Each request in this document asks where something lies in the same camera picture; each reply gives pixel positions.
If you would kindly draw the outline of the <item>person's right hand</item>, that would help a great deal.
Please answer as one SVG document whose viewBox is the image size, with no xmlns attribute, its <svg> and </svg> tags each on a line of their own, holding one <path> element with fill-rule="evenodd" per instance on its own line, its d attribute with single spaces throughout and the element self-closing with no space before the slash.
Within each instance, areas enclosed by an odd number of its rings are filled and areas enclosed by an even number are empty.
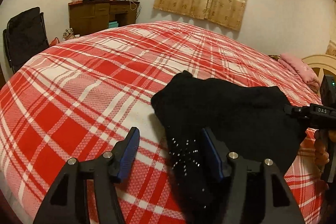
<svg viewBox="0 0 336 224">
<path fill-rule="evenodd" d="M 314 162 L 318 166 L 321 174 L 325 170 L 325 165 L 329 163 L 331 159 L 333 159 L 333 153 L 328 153 L 327 149 L 329 148 L 328 145 L 322 140 L 322 134 L 326 133 L 325 130 L 316 130 L 314 133 L 314 148 L 315 148 L 315 159 Z"/>
</svg>

